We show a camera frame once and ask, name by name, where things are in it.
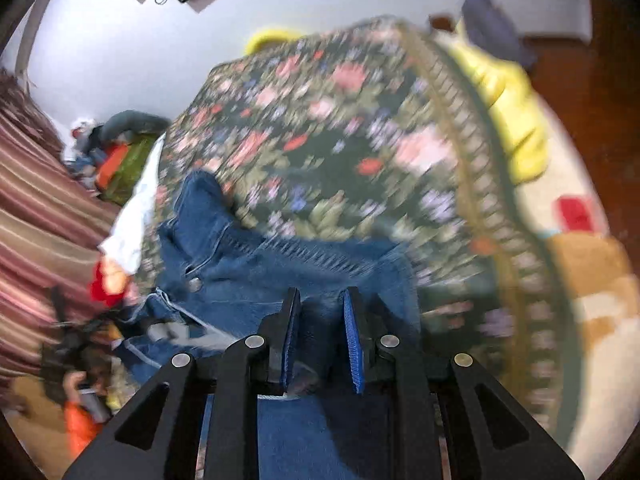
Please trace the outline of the blue denim jacket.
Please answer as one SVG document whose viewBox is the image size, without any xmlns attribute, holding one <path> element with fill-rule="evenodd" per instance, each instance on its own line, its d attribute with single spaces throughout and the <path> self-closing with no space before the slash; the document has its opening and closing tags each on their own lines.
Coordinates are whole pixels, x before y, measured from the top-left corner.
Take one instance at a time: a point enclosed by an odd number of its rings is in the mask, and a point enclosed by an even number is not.
<svg viewBox="0 0 640 480">
<path fill-rule="evenodd" d="M 163 272 L 122 315 L 117 353 L 138 382 L 185 354 L 215 384 L 205 477 L 390 478 L 390 400 L 367 374 L 377 336 L 419 336 L 404 251 L 244 228 L 205 171 L 157 233 Z"/>
</svg>

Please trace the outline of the red plush toy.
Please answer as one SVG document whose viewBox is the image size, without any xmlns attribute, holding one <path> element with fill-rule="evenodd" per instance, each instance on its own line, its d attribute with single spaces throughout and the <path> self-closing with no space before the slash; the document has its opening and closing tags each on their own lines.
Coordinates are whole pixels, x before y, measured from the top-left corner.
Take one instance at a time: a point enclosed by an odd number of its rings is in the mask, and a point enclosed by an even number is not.
<svg viewBox="0 0 640 480">
<path fill-rule="evenodd" d="M 92 300 L 107 308 L 133 306 L 140 300 L 134 279 L 115 260 L 102 256 L 93 268 L 89 286 Z"/>
</svg>

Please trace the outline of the striped pink curtain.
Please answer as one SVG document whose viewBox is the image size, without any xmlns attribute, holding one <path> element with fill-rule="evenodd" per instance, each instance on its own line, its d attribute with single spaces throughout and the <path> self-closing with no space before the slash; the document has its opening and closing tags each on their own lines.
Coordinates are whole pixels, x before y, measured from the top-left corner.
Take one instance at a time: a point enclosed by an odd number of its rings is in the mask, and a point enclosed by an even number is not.
<svg viewBox="0 0 640 480">
<path fill-rule="evenodd" d="M 116 207 L 91 196 L 61 162 L 62 143 L 30 96 L 1 74 L 1 388 L 40 369 L 54 341 L 50 290 L 59 287 L 72 320 L 102 304 L 89 285 Z"/>
</svg>

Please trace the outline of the orange box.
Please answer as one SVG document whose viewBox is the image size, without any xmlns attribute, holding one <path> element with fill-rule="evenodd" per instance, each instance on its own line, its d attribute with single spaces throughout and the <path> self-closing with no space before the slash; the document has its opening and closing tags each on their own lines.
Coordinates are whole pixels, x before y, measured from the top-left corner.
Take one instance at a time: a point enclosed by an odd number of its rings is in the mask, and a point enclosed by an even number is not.
<svg viewBox="0 0 640 480">
<path fill-rule="evenodd" d="M 116 144 L 108 150 L 107 158 L 98 169 L 96 180 L 94 180 L 98 190 L 105 191 L 108 188 L 112 177 L 125 159 L 128 151 L 129 146 L 127 144 Z"/>
</svg>

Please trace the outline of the green floral bedspread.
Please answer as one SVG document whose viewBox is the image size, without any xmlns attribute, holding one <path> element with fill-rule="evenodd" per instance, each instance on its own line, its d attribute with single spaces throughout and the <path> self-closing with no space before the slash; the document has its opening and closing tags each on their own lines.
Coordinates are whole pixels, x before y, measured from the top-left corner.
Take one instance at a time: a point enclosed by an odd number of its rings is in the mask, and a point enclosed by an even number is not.
<svg viewBox="0 0 640 480">
<path fill-rule="evenodd" d="M 250 232 L 404 248 L 423 339 L 469 352 L 561 444 L 582 388 L 572 306 L 516 200 L 506 147 L 434 37 L 374 18 L 214 67 L 169 127 L 137 280 L 184 178 L 212 174 Z"/>
</svg>

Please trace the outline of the yellow blanket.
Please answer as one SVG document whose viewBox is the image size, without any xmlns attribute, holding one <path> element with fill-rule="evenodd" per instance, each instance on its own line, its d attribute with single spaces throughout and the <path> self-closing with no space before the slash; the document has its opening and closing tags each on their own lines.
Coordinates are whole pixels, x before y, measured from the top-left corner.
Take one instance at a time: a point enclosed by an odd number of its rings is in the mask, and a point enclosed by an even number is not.
<svg viewBox="0 0 640 480">
<path fill-rule="evenodd" d="M 309 36 L 250 40 L 235 89 L 241 122 L 226 167 L 246 188 L 287 196 L 408 200 L 459 178 L 487 188 L 548 166 L 548 136 L 529 79 L 451 36 L 373 20 Z"/>
</svg>

